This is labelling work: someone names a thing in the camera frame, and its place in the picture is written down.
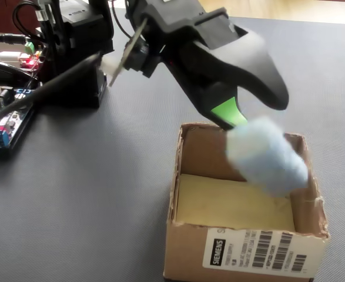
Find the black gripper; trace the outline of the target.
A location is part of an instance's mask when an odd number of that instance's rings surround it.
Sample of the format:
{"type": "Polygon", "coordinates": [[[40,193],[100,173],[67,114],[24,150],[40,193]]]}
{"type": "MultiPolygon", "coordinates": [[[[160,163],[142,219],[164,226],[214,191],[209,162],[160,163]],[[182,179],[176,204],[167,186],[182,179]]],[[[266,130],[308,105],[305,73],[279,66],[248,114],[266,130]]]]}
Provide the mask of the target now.
{"type": "Polygon", "coordinates": [[[225,8],[206,12],[199,1],[127,1],[126,16],[135,30],[132,51],[166,50],[166,66],[195,109],[224,130],[247,123],[237,87],[264,105],[285,110],[286,84],[264,39],[235,25],[225,8]],[[196,59],[189,70],[183,55],[196,59]]]}

